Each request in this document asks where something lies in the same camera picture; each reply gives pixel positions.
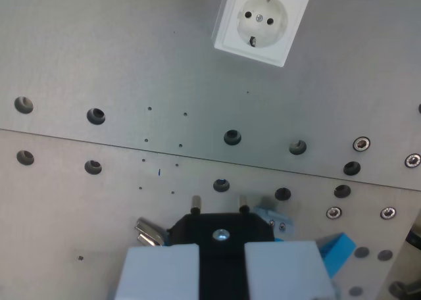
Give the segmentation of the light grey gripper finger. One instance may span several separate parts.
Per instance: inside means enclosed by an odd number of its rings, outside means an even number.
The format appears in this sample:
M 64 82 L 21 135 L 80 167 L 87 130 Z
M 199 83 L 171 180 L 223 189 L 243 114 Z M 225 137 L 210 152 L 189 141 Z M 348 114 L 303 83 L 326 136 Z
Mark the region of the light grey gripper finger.
M 198 299 L 199 246 L 131 247 L 115 299 Z
M 335 299 L 335 289 L 313 241 L 245 244 L 250 299 Z

